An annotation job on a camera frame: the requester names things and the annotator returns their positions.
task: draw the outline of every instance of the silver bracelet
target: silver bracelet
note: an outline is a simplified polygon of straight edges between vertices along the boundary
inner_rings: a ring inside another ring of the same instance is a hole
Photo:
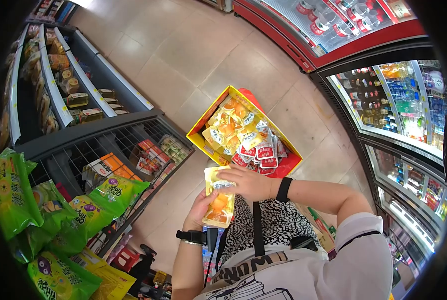
[[[192,242],[192,241],[187,241],[186,239],[185,239],[185,240],[183,239],[182,242],[187,243],[187,244],[191,244],[191,245],[202,246],[202,244],[194,243],[194,242]]]

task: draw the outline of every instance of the black cable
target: black cable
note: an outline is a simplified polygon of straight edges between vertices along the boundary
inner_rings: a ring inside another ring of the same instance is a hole
[[[203,283],[203,288],[207,286],[208,273],[210,272],[210,266],[212,265],[212,258],[214,252],[215,251],[212,251],[212,254],[210,255],[210,261],[208,262],[207,275],[205,275],[205,282]]]

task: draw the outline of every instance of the red refrigerator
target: red refrigerator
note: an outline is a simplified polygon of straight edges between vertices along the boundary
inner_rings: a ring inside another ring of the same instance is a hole
[[[305,73],[425,36],[404,0],[234,0],[233,10],[279,44]]]

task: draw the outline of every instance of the metal wire rack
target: metal wire rack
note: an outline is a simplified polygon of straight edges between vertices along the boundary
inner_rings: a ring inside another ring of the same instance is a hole
[[[111,174],[148,181],[150,186],[122,216],[87,244],[103,257],[142,214],[156,192],[194,152],[160,117],[136,122],[81,139],[37,159],[29,175],[33,186],[52,179],[67,201],[89,194]]]

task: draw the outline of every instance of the black watch strap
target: black watch strap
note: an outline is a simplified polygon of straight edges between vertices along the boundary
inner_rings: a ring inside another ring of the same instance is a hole
[[[284,177],[282,178],[282,182],[280,183],[280,188],[279,191],[277,193],[277,197],[275,199],[277,199],[280,202],[288,202],[290,201],[290,199],[287,198],[287,193],[288,193],[288,188],[290,187],[290,183],[292,182],[292,178],[290,177]]]
[[[205,234],[202,231],[177,231],[176,238],[203,245]]]

